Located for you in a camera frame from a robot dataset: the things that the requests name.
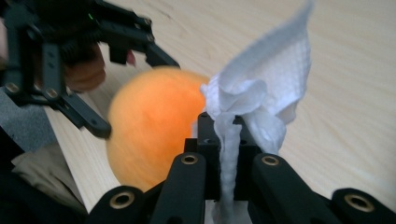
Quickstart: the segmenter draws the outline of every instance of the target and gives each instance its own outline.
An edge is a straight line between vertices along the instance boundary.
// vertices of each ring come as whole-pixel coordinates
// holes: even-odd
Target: white tissue
[[[257,145],[274,154],[283,143],[286,124],[295,118],[311,65],[306,25],[312,7],[313,2],[307,2],[294,18],[253,43],[201,88],[221,142],[216,223],[234,223],[236,216],[233,189],[241,127],[233,124],[234,117],[242,116]]]

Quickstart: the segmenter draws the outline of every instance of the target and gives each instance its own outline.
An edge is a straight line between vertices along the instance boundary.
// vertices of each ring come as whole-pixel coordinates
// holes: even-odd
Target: wooden table
[[[304,1],[112,0],[153,20],[156,42],[182,68],[212,76]],[[308,32],[312,69],[280,155],[316,192],[352,187],[396,211],[396,2],[317,1]],[[105,60],[107,47],[102,46]],[[150,69],[106,64],[106,83],[83,95],[104,117],[117,89]],[[84,203],[91,211],[119,183],[105,141],[47,110]]]

